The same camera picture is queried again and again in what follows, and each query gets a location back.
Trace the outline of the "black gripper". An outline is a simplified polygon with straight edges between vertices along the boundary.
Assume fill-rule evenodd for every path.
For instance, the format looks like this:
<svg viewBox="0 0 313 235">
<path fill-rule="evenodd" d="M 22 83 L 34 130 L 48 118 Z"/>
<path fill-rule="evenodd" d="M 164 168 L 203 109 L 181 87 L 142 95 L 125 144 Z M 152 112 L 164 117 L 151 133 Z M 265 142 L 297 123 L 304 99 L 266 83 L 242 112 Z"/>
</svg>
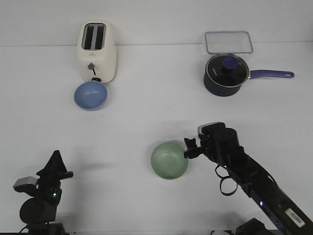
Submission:
<svg viewBox="0 0 313 235">
<path fill-rule="evenodd" d="M 244 148 L 239 145 L 237 132 L 232 128 L 219 128 L 210 135 L 199 135 L 200 147 L 196 139 L 184 138 L 187 150 L 184 158 L 194 159 L 205 155 L 217 164 L 241 164 L 244 162 Z"/>
<path fill-rule="evenodd" d="M 36 175 L 39 176 L 36 196 L 48 203 L 60 203 L 61 180 L 72 178 L 74 174 L 72 171 L 67 171 L 60 151 L 55 150 L 44 168 L 39 170 Z"/>
</svg>

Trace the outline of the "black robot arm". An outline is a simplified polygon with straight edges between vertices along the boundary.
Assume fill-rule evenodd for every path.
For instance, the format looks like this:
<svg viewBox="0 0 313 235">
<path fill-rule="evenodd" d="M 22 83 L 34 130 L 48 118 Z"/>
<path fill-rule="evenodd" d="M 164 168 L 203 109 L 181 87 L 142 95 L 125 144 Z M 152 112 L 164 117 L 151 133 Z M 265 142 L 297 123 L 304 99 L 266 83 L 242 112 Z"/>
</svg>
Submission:
<svg viewBox="0 0 313 235">
<path fill-rule="evenodd" d="M 228 172 L 245 194 L 265 213 L 285 235 L 311 235 L 313 222 L 279 188 L 273 177 L 240 146 L 237 132 L 223 122 L 198 127 L 200 145 L 185 138 L 184 157 L 194 159 L 205 155 Z"/>
<path fill-rule="evenodd" d="M 61 153 L 55 150 L 43 169 L 32 176 L 18 179 L 13 185 L 16 192 L 30 196 L 20 208 L 20 219 L 29 235 L 66 235 L 62 223 L 55 223 L 57 207 L 62 196 L 61 180 L 73 177 Z"/>
</svg>

